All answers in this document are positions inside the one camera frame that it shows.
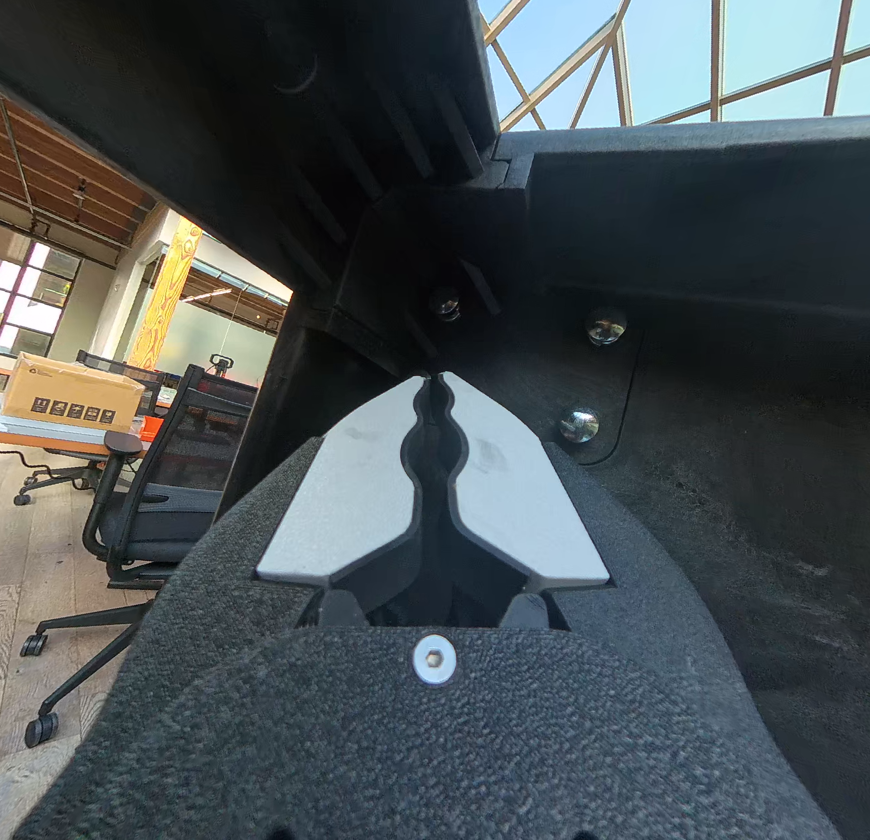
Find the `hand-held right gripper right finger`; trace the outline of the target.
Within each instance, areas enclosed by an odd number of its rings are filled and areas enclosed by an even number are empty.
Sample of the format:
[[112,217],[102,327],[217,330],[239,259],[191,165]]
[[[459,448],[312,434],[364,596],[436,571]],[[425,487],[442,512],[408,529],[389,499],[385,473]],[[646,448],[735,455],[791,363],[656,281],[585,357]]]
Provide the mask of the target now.
[[587,588],[610,573],[538,436],[451,371],[445,420],[459,440],[447,484],[451,573],[471,595]]

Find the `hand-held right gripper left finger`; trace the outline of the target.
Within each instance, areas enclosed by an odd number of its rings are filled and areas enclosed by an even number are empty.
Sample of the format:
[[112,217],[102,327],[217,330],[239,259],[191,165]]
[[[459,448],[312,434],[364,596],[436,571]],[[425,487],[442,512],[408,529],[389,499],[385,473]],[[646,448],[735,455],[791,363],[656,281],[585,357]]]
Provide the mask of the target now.
[[333,587],[419,528],[408,455],[430,379],[414,376],[359,405],[323,437],[256,565],[267,582]]

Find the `black plastic cart tray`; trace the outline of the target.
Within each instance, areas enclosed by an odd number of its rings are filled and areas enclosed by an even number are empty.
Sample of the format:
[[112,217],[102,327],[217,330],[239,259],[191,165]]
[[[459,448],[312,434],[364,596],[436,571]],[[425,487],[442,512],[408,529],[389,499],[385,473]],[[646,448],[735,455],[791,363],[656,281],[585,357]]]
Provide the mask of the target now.
[[[441,323],[430,292],[456,288]],[[650,573],[709,609],[843,838],[868,838],[868,119],[504,135],[396,188],[299,293],[224,492],[411,372],[513,411]],[[584,320],[625,311],[615,343]],[[585,444],[561,415],[594,410]]]

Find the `black plastic cart leg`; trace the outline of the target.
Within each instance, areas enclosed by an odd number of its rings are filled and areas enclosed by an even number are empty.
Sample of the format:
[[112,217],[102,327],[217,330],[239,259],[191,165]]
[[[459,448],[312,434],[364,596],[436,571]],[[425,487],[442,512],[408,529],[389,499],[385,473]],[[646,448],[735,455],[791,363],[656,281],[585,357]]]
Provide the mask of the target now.
[[361,218],[481,171],[477,0],[2,0],[2,90],[299,293]]

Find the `grey wooden-edged desk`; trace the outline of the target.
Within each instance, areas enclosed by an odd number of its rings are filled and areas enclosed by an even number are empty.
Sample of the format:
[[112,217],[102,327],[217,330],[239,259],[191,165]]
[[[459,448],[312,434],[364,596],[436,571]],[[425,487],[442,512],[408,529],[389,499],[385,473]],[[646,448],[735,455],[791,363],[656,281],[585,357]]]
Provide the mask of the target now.
[[109,451],[104,446],[104,437],[109,430],[106,424],[86,423],[84,426],[34,421],[1,415],[1,442],[16,448],[43,449],[64,456],[105,458]]

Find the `frosted glass partition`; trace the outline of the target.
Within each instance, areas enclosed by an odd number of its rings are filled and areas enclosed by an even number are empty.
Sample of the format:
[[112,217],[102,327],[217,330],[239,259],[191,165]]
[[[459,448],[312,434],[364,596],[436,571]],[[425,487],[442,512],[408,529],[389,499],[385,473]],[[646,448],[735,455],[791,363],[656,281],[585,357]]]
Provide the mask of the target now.
[[229,379],[258,387],[288,305],[289,299],[281,294],[194,260],[157,368],[175,376],[189,364],[215,371],[212,357],[223,357],[230,364]]

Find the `wooden beam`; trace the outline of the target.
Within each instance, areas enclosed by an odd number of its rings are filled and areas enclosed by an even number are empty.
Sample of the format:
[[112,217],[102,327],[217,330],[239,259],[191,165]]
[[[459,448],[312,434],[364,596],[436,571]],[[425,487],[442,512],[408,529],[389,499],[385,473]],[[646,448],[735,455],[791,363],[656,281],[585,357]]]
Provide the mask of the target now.
[[128,363],[144,370],[156,370],[181,298],[203,231],[184,216],[179,217],[171,243],[158,272],[154,293],[141,328],[128,356]]

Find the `cardboard box with black icons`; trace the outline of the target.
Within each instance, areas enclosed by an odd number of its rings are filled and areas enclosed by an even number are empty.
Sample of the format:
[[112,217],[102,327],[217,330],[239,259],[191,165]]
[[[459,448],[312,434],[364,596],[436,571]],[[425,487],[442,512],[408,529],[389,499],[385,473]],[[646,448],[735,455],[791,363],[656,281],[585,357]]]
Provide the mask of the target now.
[[126,433],[144,392],[126,376],[23,353],[10,374],[2,415]]

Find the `black-framed window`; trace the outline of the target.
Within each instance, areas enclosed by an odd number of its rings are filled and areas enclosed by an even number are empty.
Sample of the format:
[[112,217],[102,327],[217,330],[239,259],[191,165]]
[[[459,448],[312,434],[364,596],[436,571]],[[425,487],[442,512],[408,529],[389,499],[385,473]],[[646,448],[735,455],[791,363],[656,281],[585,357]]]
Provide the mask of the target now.
[[6,228],[1,232],[1,356],[48,356],[81,259]]

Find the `glass skylight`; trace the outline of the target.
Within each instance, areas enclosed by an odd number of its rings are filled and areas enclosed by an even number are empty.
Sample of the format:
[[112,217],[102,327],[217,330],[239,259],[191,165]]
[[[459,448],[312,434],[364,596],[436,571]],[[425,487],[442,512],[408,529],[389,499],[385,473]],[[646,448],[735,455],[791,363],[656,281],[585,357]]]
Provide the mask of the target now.
[[869,0],[478,0],[504,131],[869,112]]

